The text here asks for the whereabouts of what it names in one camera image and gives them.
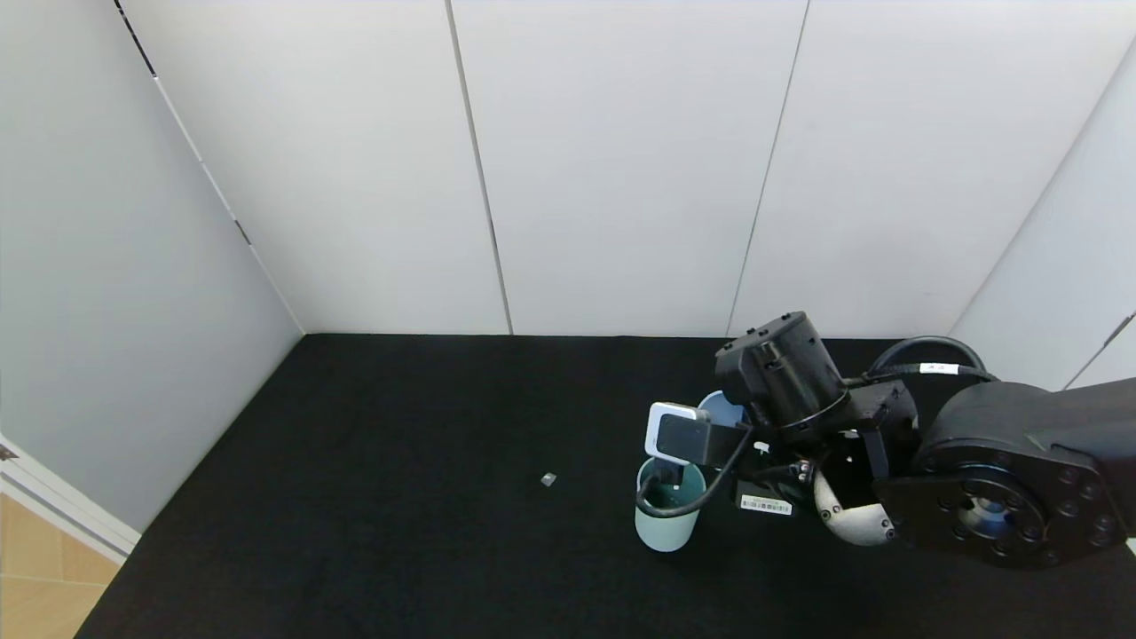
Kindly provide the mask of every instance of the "bolt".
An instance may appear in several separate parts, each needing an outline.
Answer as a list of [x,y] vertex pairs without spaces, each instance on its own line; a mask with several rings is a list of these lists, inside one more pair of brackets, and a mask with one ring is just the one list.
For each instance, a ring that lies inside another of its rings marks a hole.
[[1067,517],[1076,517],[1080,508],[1077,506],[1076,501],[1066,500],[1058,506],[1058,512]]
[[1096,499],[1100,495],[1101,495],[1101,486],[1097,483],[1086,483],[1085,486],[1080,487],[1080,496],[1084,499],[1088,499],[1089,501],[1092,501],[1093,499]]

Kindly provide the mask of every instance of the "barcode label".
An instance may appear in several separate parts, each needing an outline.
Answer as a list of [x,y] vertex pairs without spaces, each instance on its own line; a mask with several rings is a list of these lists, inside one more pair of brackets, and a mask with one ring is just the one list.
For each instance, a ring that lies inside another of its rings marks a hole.
[[772,513],[775,515],[792,515],[793,505],[788,501],[782,501],[780,499],[770,499],[768,497],[758,497],[755,495],[743,495],[742,496],[742,508],[746,511],[761,511],[762,513]]
[[958,364],[920,364],[920,373],[935,373],[938,375],[958,375],[959,365]]

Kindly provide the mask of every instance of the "white cup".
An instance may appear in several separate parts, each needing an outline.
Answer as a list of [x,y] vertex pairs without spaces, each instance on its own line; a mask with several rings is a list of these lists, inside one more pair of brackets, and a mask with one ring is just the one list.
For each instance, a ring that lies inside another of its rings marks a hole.
[[[640,466],[638,473],[635,475],[635,490],[638,491],[640,487],[643,484],[643,480],[650,474],[651,464],[654,458],[650,458],[643,462]],[[674,490],[669,486],[660,486],[658,491],[662,490]],[[702,471],[698,466],[691,464],[683,470],[683,483],[679,484],[678,489],[674,491],[674,495],[666,496],[666,504],[655,504],[651,500],[650,493],[648,495],[648,504],[655,507],[671,507],[682,506],[683,504],[690,504],[696,499],[700,495],[707,490],[707,480],[702,476]],[[652,517],[643,511],[635,507],[635,532],[638,533],[640,539],[643,543],[646,543],[648,548],[652,550],[658,550],[659,553],[674,553],[678,550],[691,539],[691,533],[694,532],[694,523],[699,521],[699,512],[687,513],[679,517]]]

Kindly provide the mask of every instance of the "white wall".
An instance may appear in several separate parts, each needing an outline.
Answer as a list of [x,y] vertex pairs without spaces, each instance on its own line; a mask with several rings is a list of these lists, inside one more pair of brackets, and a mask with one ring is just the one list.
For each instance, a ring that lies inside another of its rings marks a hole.
[[508,330],[454,39],[517,332],[900,337],[954,325],[1136,34],[1133,0],[125,7],[312,331]]
[[[1060,389],[1136,312],[1134,248],[1136,52],[1129,50],[1045,197],[952,334],[978,349],[994,374]],[[1125,333],[1130,340],[1133,330]]]
[[721,335],[804,0],[457,0],[518,333]]
[[508,331],[444,2],[123,7],[304,330]]
[[141,530],[300,332],[114,2],[0,3],[6,438]]
[[945,333],[1136,33],[1110,0],[812,0],[732,333]]

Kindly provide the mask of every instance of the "wooden floor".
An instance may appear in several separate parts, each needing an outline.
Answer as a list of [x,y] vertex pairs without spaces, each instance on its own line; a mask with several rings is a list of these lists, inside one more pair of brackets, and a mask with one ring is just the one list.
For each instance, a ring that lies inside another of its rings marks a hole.
[[0,637],[72,639],[118,566],[0,495]]

